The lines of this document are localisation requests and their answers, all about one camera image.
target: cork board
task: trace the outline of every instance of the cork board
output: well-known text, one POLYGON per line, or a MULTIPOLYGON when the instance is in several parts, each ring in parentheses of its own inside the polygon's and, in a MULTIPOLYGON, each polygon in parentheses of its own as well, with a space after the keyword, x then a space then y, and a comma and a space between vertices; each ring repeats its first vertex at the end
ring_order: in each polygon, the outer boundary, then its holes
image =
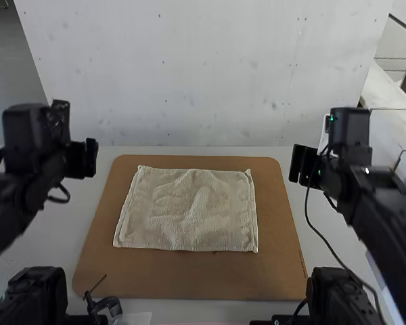
POLYGON ((104 274, 96 297, 300 300, 307 271, 278 162, 234 156, 119 156, 87 234, 72 285, 82 296, 104 274), (114 230, 138 165, 226 171, 251 169, 258 253, 115 248, 114 230))

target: white towel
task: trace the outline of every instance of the white towel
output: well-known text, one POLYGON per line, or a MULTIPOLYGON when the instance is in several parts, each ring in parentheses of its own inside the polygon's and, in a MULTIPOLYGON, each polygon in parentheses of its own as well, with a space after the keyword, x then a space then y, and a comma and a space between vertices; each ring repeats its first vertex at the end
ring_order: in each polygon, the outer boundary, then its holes
POLYGON ((113 245, 257 253, 256 201, 250 170, 138 166, 113 245))

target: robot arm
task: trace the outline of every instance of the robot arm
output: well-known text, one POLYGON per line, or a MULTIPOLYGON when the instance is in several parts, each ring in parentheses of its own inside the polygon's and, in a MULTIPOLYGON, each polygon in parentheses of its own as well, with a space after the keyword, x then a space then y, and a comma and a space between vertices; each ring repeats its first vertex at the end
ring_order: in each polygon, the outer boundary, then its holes
POLYGON ((69 109, 68 102, 55 100, 51 107, 24 104, 3 113, 0 254, 24 233, 46 200, 70 200, 63 178, 83 179, 96 173, 98 144, 94 139, 70 140, 69 109), (49 196, 52 188, 61 189, 66 197, 49 196))
POLYGON ((371 166, 369 116, 358 108, 331 109, 326 155, 295 145, 289 180, 337 200, 337 211, 369 249, 406 323, 406 187, 389 169, 371 166))

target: table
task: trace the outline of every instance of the table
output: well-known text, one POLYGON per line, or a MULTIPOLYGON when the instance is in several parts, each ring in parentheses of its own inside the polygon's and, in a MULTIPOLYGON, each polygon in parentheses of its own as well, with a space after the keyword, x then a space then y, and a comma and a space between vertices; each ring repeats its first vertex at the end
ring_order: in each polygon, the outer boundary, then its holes
MULTIPOLYGON (((290 206, 309 274, 315 266, 337 266, 325 244, 308 228, 304 217, 305 188, 288 181, 292 147, 101 147, 97 175, 83 181, 65 179, 71 193, 66 205, 47 202, 26 233, 0 256, 0 296, 7 281, 23 267, 53 265, 63 267, 68 281, 69 313, 85 313, 85 303, 72 290, 72 277, 102 194, 113 160, 121 154, 177 154, 200 156, 269 156, 281 165, 290 206)), ((359 276, 377 288, 365 257, 366 249, 354 231, 346 227, 342 215, 329 206, 323 194, 310 191, 309 217, 359 276)), ((151 324, 185 322, 229 322, 247 324, 269 320, 274 313, 292 313, 297 302, 282 301, 187 301, 121 299, 124 313, 152 312, 151 324)))

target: floor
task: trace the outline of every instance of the floor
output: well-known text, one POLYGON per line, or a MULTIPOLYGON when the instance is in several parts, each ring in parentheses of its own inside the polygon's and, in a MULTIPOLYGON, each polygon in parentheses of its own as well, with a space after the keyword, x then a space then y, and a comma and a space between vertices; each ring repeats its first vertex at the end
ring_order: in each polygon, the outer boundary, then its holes
POLYGON ((9 9, 0 9, 0 144, 3 110, 14 104, 46 101, 15 5, 10 1, 9 9))

